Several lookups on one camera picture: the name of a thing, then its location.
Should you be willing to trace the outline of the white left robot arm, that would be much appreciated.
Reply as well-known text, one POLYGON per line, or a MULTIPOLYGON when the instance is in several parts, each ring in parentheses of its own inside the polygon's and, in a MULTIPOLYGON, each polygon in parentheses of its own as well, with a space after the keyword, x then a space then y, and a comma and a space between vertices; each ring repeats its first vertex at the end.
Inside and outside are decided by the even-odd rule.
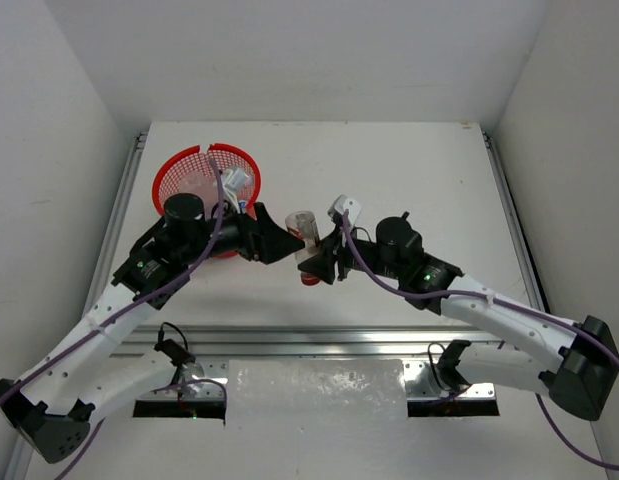
POLYGON ((138 362, 108 375, 101 364, 139 325, 183 288, 202 261, 229 251, 269 265, 303 242, 278 226, 262 203, 254 212, 205 217, 203 201, 179 193, 133 246, 93 307, 35 367, 0 380, 0 411, 50 464, 72 455, 104 417, 151 390, 168 387, 195 365, 176 341, 159 339, 138 362))

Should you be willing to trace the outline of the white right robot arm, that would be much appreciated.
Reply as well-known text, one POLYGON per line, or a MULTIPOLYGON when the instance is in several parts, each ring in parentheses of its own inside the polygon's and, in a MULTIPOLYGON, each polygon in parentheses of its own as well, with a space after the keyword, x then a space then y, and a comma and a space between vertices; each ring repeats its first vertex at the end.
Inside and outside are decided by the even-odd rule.
POLYGON ((458 393, 492 383, 551 399, 587 421, 601 417, 619 374, 619 354, 609 326, 529 308, 485 287, 459 267, 429 253, 405 216, 383 219, 372 241, 357 238, 353 223, 338 215, 331 234, 299 269, 327 284, 357 270, 374 282, 397 281, 393 293, 418 310, 488 332, 504 348, 453 340, 430 366, 438 391, 458 393))

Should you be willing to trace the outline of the red label red cap bottle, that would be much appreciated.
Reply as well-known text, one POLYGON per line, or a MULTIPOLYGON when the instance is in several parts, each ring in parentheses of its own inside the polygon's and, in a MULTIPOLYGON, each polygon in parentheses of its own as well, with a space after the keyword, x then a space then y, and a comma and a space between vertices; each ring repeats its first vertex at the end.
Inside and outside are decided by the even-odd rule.
POLYGON ((296 211, 289 214, 285 219, 285 225, 289 233, 304 243, 304 247, 295 253, 297 265, 318 253, 319 232, 315 215, 311 211, 296 211))

